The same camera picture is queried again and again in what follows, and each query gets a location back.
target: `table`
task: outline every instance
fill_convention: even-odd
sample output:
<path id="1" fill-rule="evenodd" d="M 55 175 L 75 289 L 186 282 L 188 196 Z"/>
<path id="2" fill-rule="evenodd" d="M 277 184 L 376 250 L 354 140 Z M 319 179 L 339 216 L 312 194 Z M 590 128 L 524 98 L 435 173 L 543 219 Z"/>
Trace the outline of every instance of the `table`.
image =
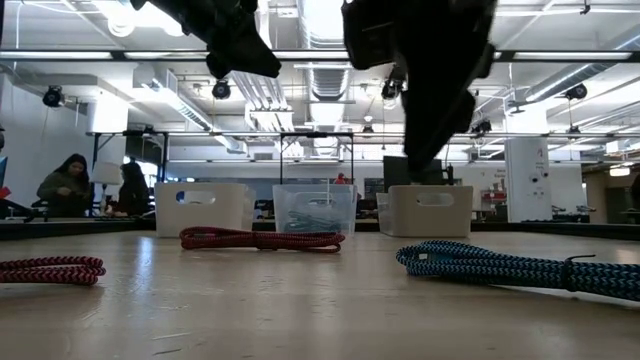
<path id="1" fill-rule="evenodd" d="M 104 259 L 92 288 L 0 284 L 7 359 L 636 359 L 640 306 L 407 277 L 417 240 L 358 233 L 340 254 L 183 251 L 153 232 L 0 243 L 0 260 Z M 473 233 L 518 255 L 638 263 L 640 243 Z"/>

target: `wooden table surface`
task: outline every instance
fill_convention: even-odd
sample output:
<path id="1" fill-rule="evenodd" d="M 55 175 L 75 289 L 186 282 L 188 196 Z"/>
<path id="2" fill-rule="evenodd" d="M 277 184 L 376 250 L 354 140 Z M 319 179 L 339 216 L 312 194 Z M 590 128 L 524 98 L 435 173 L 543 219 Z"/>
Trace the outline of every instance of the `wooden table surface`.
<path id="1" fill-rule="evenodd" d="M 0 243 L 0 260 L 89 255 L 92 288 L 0 286 L 3 359 L 639 359 L 640 306 L 406 276 L 417 240 L 357 234 L 340 254 L 183 251 L 153 233 Z M 640 263 L 640 242 L 474 233 L 474 245 Z"/>

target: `rope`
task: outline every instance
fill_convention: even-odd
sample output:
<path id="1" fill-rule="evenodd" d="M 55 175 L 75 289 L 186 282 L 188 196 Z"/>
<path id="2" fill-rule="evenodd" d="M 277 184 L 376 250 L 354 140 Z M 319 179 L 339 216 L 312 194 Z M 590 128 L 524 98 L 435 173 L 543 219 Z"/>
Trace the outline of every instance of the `rope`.
<path id="1" fill-rule="evenodd" d="M 180 240 L 185 250 L 255 247 L 258 250 L 337 253 L 344 235 L 330 232 L 289 234 L 192 227 L 180 232 Z"/>
<path id="2" fill-rule="evenodd" d="M 640 265 L 574 263 L 500 254 L 449 241 L 426 241 L 398 250 L 412 276 L 440 276 L 472 284 L 566 289 L 640 301 Z"/>
<path id="3" fill-rule="evenodd" d="M 102 260 L 60 256 L 0 262 L 0 283 L 93 285 L 107 271 Z"/>

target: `red rope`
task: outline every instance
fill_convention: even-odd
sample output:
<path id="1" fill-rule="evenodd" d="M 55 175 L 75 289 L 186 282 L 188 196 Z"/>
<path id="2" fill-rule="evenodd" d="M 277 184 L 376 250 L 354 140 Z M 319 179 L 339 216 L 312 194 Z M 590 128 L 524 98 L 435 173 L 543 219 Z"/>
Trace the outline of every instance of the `red rope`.
<path id="1" fill-rule="evenodd" d="M 107 271 L 102 260 L 87 256 L 58 256 L 0 262 L 0 283 L 93 285 Z"/>
<path id="2" fill-rule="evenodd" d="M 182 248 L 255 247 L 259 250 L 297 250 L 316 253 L 336 253 L 344 235 L 337 233 L 272 233 L 192 227 L 180 232 Z"/>

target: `blue rope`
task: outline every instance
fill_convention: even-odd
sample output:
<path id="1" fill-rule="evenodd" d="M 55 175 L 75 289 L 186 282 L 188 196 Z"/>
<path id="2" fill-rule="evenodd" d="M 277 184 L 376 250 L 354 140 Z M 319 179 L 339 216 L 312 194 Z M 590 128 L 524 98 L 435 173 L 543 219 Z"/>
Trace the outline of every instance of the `blue rope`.
<path id="1" fill-rule="evenodd" d="M 484 285 L 566 289 L 640 301 L 640 265 L 574 263 L 496 253 L 450 241 L 426 241 L 396 254 L 412 276 Z"/>

